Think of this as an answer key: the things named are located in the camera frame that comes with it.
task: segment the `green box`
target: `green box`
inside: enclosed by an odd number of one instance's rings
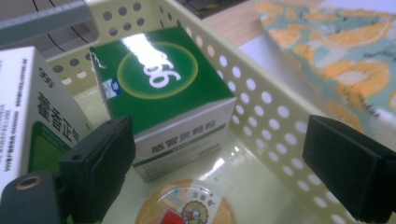
[[[146,181],[221,147],[235,97],[182,28],[91,48],[110,118],[131,115]]]

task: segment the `white plastic basket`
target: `white plastic basket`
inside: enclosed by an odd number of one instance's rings
[[[301,157],[308,116],[322,115],[319,110],[174,0],[88,2],[98,34],[90,46],[183,26],[237,96],[230,134],[221,152],[149,183],[131,169],[104,223],[133,223],[153,190],[165,181],[185,177],[201,178],[222,189],[239,223],[356,222]],[[84,46],[51,58],[49,63],[62,70],[59,76],[97,127],[106,120],[106,111],[88,52],[89,46]]]

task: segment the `yellow patterned fabric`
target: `yellow patterned fabric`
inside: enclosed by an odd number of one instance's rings
[[[337,118],[396,148],[396,15],[279,2],[257,11]]]

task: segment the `round sticker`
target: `round sticker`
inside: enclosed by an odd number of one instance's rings
[[[175,95],[195,80],[198,62],[185,48],[166,42],[131,50],[120,62],[118,80],[132,96],[162,99]]]
[[[234,224],[233,210],[205,182],[181,179],[155,190],[145,201],[136,224]]]

